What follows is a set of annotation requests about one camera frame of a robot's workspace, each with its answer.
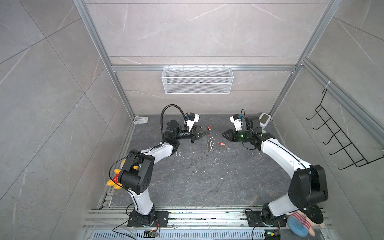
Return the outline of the grey key organizer red handle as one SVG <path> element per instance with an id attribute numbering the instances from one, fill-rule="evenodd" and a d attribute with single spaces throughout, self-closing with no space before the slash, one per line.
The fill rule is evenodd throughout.
<path id="1" fill-rule="evenodd" d="M 213 140 L 211 137 L 211 129 L 210 127 L 207 127 L 207 151 L 210 152 L 213 150 Z"/>

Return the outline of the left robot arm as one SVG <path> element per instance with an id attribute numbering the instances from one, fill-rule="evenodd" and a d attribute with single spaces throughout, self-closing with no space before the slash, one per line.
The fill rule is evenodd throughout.
<path id="1" fill-rule="evenodd" d="M 148 191 L 154 165 L 174 155 L 180 146 L 180 140 L 190 139 L 194 143 L 209 133 L 210 129 L 196 126 L 195 121 L 188 120 L 181 127 L 178 121 L 171 120 L 167 123 L 160 144 L 147 150 L 131 150 L 121 168 L 115 170 L 116 175 L 109 183 L 115 184 L 116 189 L 128 191 L 134 204 L 134 217 L 142 226 L 149 227 L 156 220 L 155 205 Z"/>

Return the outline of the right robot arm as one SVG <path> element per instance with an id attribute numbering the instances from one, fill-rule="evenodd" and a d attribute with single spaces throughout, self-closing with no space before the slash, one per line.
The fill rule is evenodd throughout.
<path id="1" fill-rule="evenodd" d="M 313 223 L 322 225 L 324 218 L 318 206 L 329 198 L 326 171 L 320 165 L 311 165 L 285 148 L 262 128 L 259 118 L 243 115 L 230 117 L 234 129 L 222 133 L 230 142 L 250 143 L 272 158 L 290 176 L 288 191 L 282 197 L 264 204 L 261 219 L 266 226 L 273 226 L 278 218 L 291 213 L 303 213 Z"/>

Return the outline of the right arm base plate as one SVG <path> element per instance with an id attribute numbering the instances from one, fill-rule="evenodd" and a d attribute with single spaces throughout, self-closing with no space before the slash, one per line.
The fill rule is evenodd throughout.
<path id="1" fill-rule="evenodd" d="M 262 211 L 245 210 L 246 220 L 249 227 L 284 227 L 287 223 L 287 218 L 280 216 L 272 220 L 263 220 Z"/>

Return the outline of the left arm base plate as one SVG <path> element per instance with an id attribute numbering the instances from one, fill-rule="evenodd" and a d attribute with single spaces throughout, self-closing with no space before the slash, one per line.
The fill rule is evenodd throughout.
<path id="1" fill-rule="evenodd" d="M 136 212 L 131 212 L 127 226 L 128 227 L 160 227 L 166 228 L 169 221 L 169 212 L 167 211 L 154 211 L 149 215 L 142 215 Z"/>

